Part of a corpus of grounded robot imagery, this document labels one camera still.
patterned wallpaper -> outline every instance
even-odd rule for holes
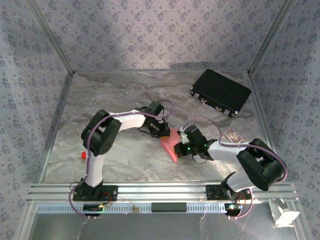
[[[36,0],[76,71],[247,69],[283,0]]]
[[[0,239],[38,182],[67,74],[22,0],[0,1]]]
[[[320,239],[320,2],[298,0],[254,76],[273,139]]]

white bracket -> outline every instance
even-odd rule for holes
[[[292,223],[298,215],[299,211],[292,211],[288,209],[287,205],[284,203],[282,198],[271,198],[268,200],[271,209],[274,224],[278,228],[291,227],[294,225]]]

